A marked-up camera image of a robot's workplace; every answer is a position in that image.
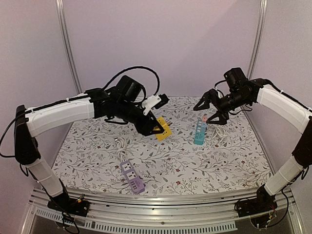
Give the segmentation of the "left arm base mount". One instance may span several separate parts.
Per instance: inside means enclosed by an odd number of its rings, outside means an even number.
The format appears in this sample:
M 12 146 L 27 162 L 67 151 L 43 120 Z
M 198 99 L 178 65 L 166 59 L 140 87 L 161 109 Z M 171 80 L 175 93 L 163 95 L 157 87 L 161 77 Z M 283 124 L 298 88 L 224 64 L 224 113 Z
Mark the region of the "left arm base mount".
M 89 212 L 90 202 L 84 198 L 85 194 L 80 195 L 78 198 L 71 198 L 67 193 L 62 193 L 56 197 L 51 197 L 47 207 L 71 215 L 86 217 Z

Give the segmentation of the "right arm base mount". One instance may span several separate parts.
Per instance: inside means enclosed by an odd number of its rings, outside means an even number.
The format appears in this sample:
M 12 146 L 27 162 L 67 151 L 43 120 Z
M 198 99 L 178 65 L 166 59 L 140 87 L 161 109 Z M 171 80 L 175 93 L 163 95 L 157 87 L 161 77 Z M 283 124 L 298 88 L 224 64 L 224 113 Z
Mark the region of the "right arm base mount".
M 273 211 L 277 208 L 275 195 L 270 195 L 264 187 L 260 187 L 256 191 L 256 197 L 252 199 L 239 199 L 234 210 L 239 217 L 260 214 L 263 212 Z

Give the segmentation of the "teal power strip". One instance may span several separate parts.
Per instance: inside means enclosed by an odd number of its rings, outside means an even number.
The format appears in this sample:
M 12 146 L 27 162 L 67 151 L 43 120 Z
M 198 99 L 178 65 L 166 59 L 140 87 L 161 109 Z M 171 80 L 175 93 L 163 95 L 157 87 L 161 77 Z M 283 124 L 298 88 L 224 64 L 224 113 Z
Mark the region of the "teal power strip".
M 198 119 L 196 128 L 195 128 L 195 136 L 194 136 L 194 144 L 195 145 L 203 145 L 205 140 L 205 133 L 206 128 L 202 128 L 200 126 L 200 122 L 203 122 L 202 120 Z

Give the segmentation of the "yellow cube socket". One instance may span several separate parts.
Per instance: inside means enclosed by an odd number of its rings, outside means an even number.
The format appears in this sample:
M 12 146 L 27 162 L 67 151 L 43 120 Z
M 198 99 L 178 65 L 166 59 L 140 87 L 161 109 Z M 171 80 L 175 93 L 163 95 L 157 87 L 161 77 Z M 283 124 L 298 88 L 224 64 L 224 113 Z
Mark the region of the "yellow cube socket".
M 165 121 L 163 117 L 158 117 L 157 121 L 160 123 L 164 131 L 160 134 L 155 134 L 155 136 L 158 139 L 158 141 L 162 141 L 167 137 L 169 137 L 172 134 L 172 131 L 170 130 L 168 123 Z

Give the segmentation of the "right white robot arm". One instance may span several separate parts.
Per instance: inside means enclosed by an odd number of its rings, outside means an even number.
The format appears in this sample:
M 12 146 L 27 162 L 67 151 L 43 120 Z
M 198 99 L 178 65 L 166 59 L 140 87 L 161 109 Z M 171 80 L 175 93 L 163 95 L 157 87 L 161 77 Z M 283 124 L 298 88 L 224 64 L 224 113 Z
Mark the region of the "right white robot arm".
M 312 111 L 274 86 L 268 79 L 227 78 L 230 93 L 219 97 L 216 89 L 205 92 L 194 110 L 213 105 L 217 112 L 207 119 L 208 124 L 225 125 L 229 112 L 242 105 L 258 103 L 279 114 L 301 134 L 288 161 L 257 191 L 252 202 L 255 212 L 261 213 L 271 204 L 271 198 L 312 164 Z

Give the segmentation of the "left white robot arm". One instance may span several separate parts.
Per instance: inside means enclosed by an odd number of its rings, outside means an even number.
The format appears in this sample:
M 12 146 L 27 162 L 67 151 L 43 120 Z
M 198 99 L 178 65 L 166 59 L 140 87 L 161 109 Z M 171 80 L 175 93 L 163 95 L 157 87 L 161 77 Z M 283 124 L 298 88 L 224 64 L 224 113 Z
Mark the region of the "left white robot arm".
M 123 124 L 134 124 L 138 133 L 144 136 L 160 134 L 163 127 L 151 112 L 161 102 L 153 95 L 142 103 L 136 103 L 137 91 L 123 91 L 113 87 L 108 90 L 95 88 L 75 97 L 67 98 L 41 107 L 16 111 L 14 126 L 15 159 L 26 166 L 37 182 L 53 197 L 53 203 L 63 212 L 73 204 L 66 196 L 66 189 L 41 157 L 36 137 L 56 127 L 84 119 L 106 117 L 111 122 L 117 117 Z

